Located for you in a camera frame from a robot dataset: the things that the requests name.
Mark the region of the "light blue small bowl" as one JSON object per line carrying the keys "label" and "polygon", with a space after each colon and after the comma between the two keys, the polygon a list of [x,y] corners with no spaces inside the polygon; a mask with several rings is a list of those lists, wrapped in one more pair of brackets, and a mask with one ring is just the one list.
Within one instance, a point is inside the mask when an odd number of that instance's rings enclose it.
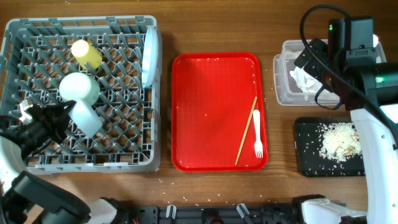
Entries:
{"label": "light blue small bowl", "polygon": [[92,138],[102,127],[102,121],[94,109],[83,100],[76,100],[69,117],[88,138]]}

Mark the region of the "green bowl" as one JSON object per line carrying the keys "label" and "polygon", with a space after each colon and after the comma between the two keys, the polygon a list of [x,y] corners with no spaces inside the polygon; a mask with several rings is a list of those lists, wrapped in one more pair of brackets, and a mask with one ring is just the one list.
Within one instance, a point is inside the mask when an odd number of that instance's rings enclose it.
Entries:
{"label": "green bowl", "polygon": [[63,101],[84,100],[93,105],[99,98],[100,86],[94,78],[74,72],[62,79],[59,92]]}

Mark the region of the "yellow plastic cup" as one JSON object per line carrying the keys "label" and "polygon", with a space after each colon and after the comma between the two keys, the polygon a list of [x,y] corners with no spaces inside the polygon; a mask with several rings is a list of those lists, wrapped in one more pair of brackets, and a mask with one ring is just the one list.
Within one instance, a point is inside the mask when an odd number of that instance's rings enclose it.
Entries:
{"label": "yellow plastic cup", "polygon": [[102,54],[85,40],[78,40],[72,44],[71,52],[83,69],[87,69],[85,63],[93,69],[97,69],[102,63]]}

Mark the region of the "light blue plate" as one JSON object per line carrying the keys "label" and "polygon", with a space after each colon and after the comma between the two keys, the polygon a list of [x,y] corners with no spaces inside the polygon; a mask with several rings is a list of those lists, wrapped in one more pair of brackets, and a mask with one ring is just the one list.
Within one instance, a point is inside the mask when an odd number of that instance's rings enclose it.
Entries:
{"label": "light blue plate", "polygon": [[155,80],[159,57],[159,37],[154,27],[147,28],[142,56],[142,86],[150,87]]}

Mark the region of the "wooden chopstick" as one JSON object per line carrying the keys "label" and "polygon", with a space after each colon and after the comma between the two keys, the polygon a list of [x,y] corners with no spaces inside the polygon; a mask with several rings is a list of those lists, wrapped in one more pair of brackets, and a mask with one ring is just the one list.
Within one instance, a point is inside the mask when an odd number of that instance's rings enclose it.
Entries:
{"label": "wooden chopstick", "polygon": [[234,163],[235,166],[237,166],[237,164],[239,162],[239,158],[240,158],[241,152],[243,150],[244,142],[245,142],[245,139],[246,139],[246,135],[248,133],[249,125],[250,125],[250,122],[251,122],[252,114],[253,114],[253,111],[255,109],[256,103],[257,103],[257,96],[254,97],[254,100],[253,100],[253,103],[252,103],[252,106],[251,106],[251,110],[249,112],[248,120],[246,122],[246,126],[245,126],[245,129],[244,129],[244,132],[243,132],[243,136],[242,136],[242,139],[241,139],[241,142],[240,142],[240,145],[239,145],[239,151],[237,153],[236,160],[235,160],[235,163]]}

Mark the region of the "white plastic fork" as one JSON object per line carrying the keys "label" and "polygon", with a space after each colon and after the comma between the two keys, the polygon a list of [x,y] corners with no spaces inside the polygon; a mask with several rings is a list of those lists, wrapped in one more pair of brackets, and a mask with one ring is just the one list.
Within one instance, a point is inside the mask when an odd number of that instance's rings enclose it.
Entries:
{"label": "white plastic fork", "polygon": [[252,116],[253,116],[254,129],[255,129],[255,135],[256,135],[256,140],[254,143],[254,151],[255,151],[257,158],[263,158],[264,153],[263,153],[263,145],[262,145],[262,141],[261,141],[261,115],[260,115],[259,110],[254,110]]}

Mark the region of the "white napkin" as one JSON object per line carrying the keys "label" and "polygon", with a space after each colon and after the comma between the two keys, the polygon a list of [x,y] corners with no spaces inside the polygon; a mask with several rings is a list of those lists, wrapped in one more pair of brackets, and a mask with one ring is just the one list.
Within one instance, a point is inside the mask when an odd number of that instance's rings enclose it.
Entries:
{"label": "white napkin", "polygon": [[315,101],[315,94],[322,84],[301,68],[295,67],[289,72],[289,88],[293,93],[300,93],[305,101]]}

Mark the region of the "rice and food scraps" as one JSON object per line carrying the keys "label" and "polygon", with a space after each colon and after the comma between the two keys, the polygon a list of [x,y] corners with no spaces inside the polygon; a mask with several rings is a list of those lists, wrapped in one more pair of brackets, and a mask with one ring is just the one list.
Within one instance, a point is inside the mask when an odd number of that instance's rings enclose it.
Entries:
{"label": "rice and food scraps", "polygon": [[353,123],[320,123],[320,156],[337,163],[362,154],[359,134]]}

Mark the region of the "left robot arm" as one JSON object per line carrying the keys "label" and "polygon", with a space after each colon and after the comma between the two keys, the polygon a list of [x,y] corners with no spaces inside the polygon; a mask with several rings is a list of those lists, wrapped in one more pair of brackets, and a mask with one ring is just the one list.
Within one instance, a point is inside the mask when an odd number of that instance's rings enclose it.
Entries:
{"label": "left robot arm", "polygon": [[59,105],[30,105],[28,123],[1,116],[1,223],[25,223],[30,209],[43,210],[35,223],[129,223],[128,212],[113,198],[86,204],[76,195],[27,170],[24,159],[36,149],[66,138],[70,121],[82,121],[99,129],[101,121],[85,101]]}

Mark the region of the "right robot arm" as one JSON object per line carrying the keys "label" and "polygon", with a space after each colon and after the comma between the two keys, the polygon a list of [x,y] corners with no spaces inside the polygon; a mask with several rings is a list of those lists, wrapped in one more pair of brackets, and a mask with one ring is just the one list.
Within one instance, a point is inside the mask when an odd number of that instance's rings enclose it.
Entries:
{"label": "right robot arm", "polygon": [[302,39],[294,64],[335,93],[359,134],[368,211],[342,223],[397,223],[397,64],[378,63],[370,16],[332,19],[328,41]]}

